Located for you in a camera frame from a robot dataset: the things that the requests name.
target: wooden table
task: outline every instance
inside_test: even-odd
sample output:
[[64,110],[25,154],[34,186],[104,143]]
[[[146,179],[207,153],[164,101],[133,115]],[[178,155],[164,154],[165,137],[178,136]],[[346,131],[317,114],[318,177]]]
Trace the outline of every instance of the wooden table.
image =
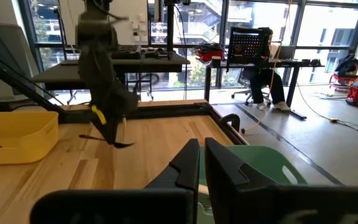
[[[156,101],[140,106],[196,102],[204,101]],[[41,161],[0,166],[0,223],[28,223],[33,204],[56,190],[141,189],[191,138],[199,139],[201,145],[206,137],[232,144],[209,116],[129,120],[125,130],[119,127],[117,135],[120,142],[135,142],[125,149],[115,149],[104,141],[80,139],[80,134],[101,137],[91,124],[64,124],[59,132],[59,142]]]

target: jeans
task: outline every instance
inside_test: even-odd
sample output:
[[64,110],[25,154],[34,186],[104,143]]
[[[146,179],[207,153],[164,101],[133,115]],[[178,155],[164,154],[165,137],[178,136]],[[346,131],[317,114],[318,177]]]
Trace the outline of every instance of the jeans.
[[271,88],[271,96],[273,99],[273,104],[285,101],[284,88],[281,77],[277,73],[273,73],[271,69],[263,69],[259,74],[254,76],[250,81],[250,87],[252,92],[252,99],[254,103],[263,103],[264,98],[262,94],[262,87],[268,85]]

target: yellow basket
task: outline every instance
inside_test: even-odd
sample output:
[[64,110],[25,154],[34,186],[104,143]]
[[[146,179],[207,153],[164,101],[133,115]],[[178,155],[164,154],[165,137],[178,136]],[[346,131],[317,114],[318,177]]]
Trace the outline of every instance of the yellow basket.
[[44,158],[59,139],[56,112],[1,112],[0,164],[23,164]]

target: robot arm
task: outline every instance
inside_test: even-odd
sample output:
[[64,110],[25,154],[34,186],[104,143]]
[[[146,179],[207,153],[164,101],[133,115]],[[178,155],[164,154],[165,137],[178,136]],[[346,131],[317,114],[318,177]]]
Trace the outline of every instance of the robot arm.
[[76,27],[76,43],[81,50],[78,61],[80,79],[91,92],[91,122],[108,144],[127,147],[116,142],[118,124],[125,115],[137,109],[136,90],[129,93],[116,77],[111,52],[118,49],[113,23],[124,20],[108,13],[112,0],[85,0],[86,11]]

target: yellow tape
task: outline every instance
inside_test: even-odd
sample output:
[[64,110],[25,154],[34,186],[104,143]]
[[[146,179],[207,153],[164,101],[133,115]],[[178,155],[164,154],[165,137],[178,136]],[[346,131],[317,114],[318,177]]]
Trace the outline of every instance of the yellow tape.
[[99,117],[99,119],[100,119],[100,122],[101,122],[102,124],[106,124],[106,123],[107,123],[106,118],[104,117],[102,111],[100,111],[100,110],[96,107],[96,105],[92,105],[91,109],[92,109],[92,111],[93,111],[94,113],[96,113],[96,114],[98,115],[98,117]]

